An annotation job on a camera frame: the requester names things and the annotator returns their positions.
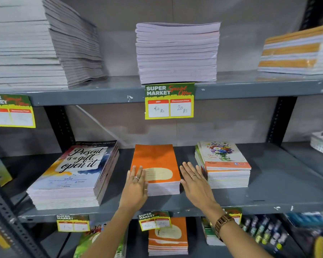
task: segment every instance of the wall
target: wall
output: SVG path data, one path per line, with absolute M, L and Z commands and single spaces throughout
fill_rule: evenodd
M 296 31 L 306 0 L 63 0 L 98 26 L 103 65 L 110 76 L 136 75 L 135 24 L 222 21 L 218 71 L 256 69 L 267 37 Z M 193 119 L 144 120 L 144 105 L 84 105 L 106 130 L 135 143 L 193 145 L 200 140 L 264 142 L 276 98 L 196 101 Z M 75 106 L 67 113 L 77 140 L 113 137 Z M 60 152 L 42 107 L 36 129 L 0 128 L 0 155 Z M 323 95 L 299 97 L 285 141 L 308 140 L 323 129 Z

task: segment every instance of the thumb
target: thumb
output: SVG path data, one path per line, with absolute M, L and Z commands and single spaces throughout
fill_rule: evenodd
M 185 195 L 189 195 L 189 186 L 187 184 L 187 182 L 184 180 L 184 179 L 181 179 L 181 184 L 184 188 L 184 191 L 185 191 Z
M 147 187 L 148 187 L 148 182 L 145 181 L 144 183 L 144 188 L 142 190 L 142 197 L 147 199 Z

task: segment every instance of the orange and white notebook stack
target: orange and white notebook stack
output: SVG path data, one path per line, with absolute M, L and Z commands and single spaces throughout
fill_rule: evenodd
M 323 74 L 323 26 L 266 39 L 258 71 Z
M 247 187 L 251 166 L 234 143 L 199 142 L 195 159 L 207 172 L 211 188 Z
M 171 227 L 148 231 L 148 255 L 188 254 L 185 217 L 172 217 Z
M 179 194 L 181 176 L 171 144 L 136 145 L 133 165 L 142 165 L 146 170 L 148 196 Z

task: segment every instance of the watch band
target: watch band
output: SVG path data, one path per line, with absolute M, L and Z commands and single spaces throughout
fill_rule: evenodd
M 221 227 L 226 224 L 228 221 L 231 221 L 233 220 L 233 218 L 229 215 L 229 214 L 225 214 L 223 215 L 222 217 L 220 217 L 217 222 L 215 223 L 215 226 L 214 226 L 214 232 L 215 232 L 215 235 L 220 239 L 220 236 L 219 236 L 219 232 L 220 232 L 220 229 Z

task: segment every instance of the stack of orange notebooks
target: stack of orange notebooks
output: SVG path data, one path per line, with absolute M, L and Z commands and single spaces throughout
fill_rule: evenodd
M 179 194 L 181 176 L 171 144 L 136 145 L 133 165 L 142 165 L 146 170 L 148 196 Z
M 185 217 L 172 217 L 171 227 L 148 231 L 148 255 L 188 254 Z

